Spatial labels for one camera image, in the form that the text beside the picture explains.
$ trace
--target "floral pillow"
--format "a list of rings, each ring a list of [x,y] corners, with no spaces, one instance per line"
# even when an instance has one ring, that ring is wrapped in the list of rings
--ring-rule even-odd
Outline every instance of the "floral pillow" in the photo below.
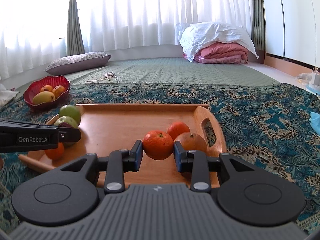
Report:
[[[107,55],[100,51],[62,57],[52,61],[44,71],[54,76],[61,76],[91,68],[102,67],[107,64],[110,58],[111,55]]]

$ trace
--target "orange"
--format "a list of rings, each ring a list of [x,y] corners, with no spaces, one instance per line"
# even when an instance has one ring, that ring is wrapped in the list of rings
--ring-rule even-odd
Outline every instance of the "orange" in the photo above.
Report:
[[[58,98],[62,93],[66,91],[64,86],[56,86],[53,90],[52,93],[56,98]]]
[[[197,133],[182,133],[174,141],[179,141],[186,151],[198,150],[205,153],[207,152],[206,141]]]
[[[189,127],[184,122],[172,123],[167,131],[167,133],[172,137],[172,140],[184,132],[190,132]]]
[[[43,91],[49,91],[49,92],[52,92],[53,90],[53,87],[50,86],[50,85],[45,85],[43,86],[41,89],[40,89],[40,92],[43,92]]]
[[[154,160],[164,160],[173,152],[173,140],[163,131],[150,131],[142,140],[144,152]]]
[[[49,159],[53,161],[60,159],[64,153],[63,143],[59,143],[58,148],[56,149],[44,150],[44,153]]]

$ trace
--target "white floor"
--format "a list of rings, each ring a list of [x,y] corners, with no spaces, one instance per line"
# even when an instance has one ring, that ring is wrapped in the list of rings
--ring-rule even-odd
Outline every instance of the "white floor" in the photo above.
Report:
[[[246,64],[246,66],[253,68],[261,73],[264,73],[265,75],[279,81],[280,83],[288,83],[288,84],[300,87],[302,89],[305,89],[305,87],[301,83],[295,80],[295,77],[287,73],[284,73],[280,70],[277,70],[275,68],[272,68],[270,66],[259,64],[259,63],[249,63],[249,64]]]

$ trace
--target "fruit bowl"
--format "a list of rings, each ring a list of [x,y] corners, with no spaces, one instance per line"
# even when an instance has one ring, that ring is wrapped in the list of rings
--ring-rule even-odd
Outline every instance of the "fruit bowl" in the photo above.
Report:
[[[32,100],[36,94],[40,92],[40,89],[45,85],[51,85],[52,87],[56,86],[64,86],[66,91],[63,92],[58,98],[54,101],[42,103],[39,105],[34,105]],[[23,94],[23,99],[25,103],[34,111],[44,111],[50,108],[56,107],[58,104],[62,103],[63,101],[67,100],[68,94],[70,91],[70,82],[64,76],[48,76],[31,83],[28,89]]]

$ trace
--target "silver screw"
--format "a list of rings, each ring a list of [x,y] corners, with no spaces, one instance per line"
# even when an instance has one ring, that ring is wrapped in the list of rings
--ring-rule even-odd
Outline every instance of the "silver screw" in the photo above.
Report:
[[[208,183],[205,183],[205,182],[197,182],[193,184],[193,187],[198,190],[204,190],[204,189],[207,189],[209,185]]]
[[[118,182],[110,182],[107,184],[108,190],[119,190],[121,189],[122,185]]]

